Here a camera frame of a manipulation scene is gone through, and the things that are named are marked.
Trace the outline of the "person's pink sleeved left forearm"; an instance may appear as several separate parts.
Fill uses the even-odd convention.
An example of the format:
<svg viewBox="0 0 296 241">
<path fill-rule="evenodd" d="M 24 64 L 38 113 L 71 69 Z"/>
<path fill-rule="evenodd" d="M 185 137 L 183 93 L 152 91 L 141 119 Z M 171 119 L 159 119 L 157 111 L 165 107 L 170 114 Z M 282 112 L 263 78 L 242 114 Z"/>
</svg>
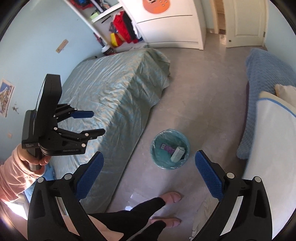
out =
<svg viewBox="0 0 296 241">
<path fill-rule="evenodd" d="M 1 165 L 1 201 L 12 202 L 45 173 L 45 166 L 39 171 L 29 170 L 20 160 L 17 147 Z"/>
</svg>

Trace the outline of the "person's left hand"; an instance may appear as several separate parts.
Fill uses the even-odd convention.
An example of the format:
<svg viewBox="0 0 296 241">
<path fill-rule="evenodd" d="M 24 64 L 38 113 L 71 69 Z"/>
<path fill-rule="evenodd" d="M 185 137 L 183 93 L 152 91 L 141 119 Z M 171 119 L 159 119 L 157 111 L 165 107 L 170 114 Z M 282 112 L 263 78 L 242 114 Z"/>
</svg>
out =
<svg viewBox="0 0 296 241">
<path fill-rule="evenodd" d="M 39 171 L 46 166 L 51 159 L 45 156 L 39 148 L 23 149 L 18 145 L 17 152 L 22 163 L 31 171 Z"/>
</svg>

